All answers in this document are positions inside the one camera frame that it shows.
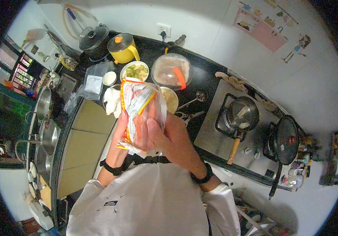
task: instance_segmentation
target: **person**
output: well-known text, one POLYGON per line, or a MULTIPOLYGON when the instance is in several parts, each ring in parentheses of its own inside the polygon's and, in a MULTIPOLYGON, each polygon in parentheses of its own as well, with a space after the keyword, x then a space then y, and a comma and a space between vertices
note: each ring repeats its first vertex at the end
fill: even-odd
POLYGON ((232 190, 202 162, 183 120, 169 112, 164 132, 154 119, 147 120, 148 142, 163 151, 168 163, 142 163, 115 173, 128 154, 116 147, 127 123, 122 112, 107 165, 85 185, 70 212, 68 236, 240 235, 232 190))
POLYGON ((301 51, 305 49, 309 44, 310 44, 310 37, 308 35, 302 36, 300 34, 299 44, 296 47, 294 47, 294 49, 285 58, 282 58, 282 60, 285 63, 288 63, 288 61, 294 56, 295 53, 306 57, 307 55, 302 54, 301 51))

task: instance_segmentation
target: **plastic wrap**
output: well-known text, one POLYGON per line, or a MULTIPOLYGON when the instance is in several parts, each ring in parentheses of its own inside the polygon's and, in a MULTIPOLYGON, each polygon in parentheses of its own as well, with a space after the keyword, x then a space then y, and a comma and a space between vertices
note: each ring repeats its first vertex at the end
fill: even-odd
POLYGON ((160 87, 125 77, 121 84, 121 106, 129 120, 118 147, 138 154, 150 151, 153 147, 148 144, 147 119, 156 120, 162 130, 166 121, 166 101, 160 87))
POLYGON ((75 92, 72 92, 63 109, 67 114, 71 114, 75 109, 77 105, 77 98, 78 98, 77 94, 75 92))
POLYGON ((191 64, 184 56, 168 53, 160 56, 152 66, 151 77, 159 86, 172 90, 186 88, 191 82, 191 64))
POLYGON ((111 61, 101 62, 89 67, 86 70, 84 85, 78 90, 78 96, 88 100, 99 100, 102 93, 102 78, 110 71, 114 71, 115 66, 111 61))

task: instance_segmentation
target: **kettle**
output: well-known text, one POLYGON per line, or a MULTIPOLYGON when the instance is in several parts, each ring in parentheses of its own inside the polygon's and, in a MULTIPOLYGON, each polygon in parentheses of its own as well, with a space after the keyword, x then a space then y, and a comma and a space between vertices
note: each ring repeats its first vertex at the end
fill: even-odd
POLYGON ((140 56, 134 42, 134 37, 129 33, 118 34, 109 40, 107 50, 115 59, 115 64, 128 63, 134 58, 140 61, 140 56))

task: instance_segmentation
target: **black pan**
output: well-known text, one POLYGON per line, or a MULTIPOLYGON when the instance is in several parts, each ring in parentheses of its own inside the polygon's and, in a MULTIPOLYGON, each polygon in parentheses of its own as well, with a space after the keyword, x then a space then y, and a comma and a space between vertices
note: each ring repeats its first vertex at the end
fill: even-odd
POLYGON ((260 121, 260 113, 257 105, 249 97, 234 97, 232 104, 225 110, 224 121, 231 130, 237 130, 237 137, 227 162, 230 165, 233 163, 244 133, 254 129, 260 121))
POLYGON ((297 123, 292 116, 284 116, 275 126, 273 146, 274 157, 279 162, 278 171, 269 193, 269 200, 274 196, 283 165, 291 164, 299 148, 299 133, 297 123))

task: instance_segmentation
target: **packaged meat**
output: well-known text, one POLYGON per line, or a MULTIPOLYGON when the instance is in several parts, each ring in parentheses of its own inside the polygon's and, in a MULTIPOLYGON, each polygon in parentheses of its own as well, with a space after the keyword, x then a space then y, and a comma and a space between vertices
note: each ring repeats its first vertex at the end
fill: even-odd
POLYGON ((146 153, 153 147, 148 143, 147 119, 153 118, 164 129, 166 101, 159 86, 124 77, 121 84, 121 107, 129 116, 124 140, 118 147, 134 153, 146 153))

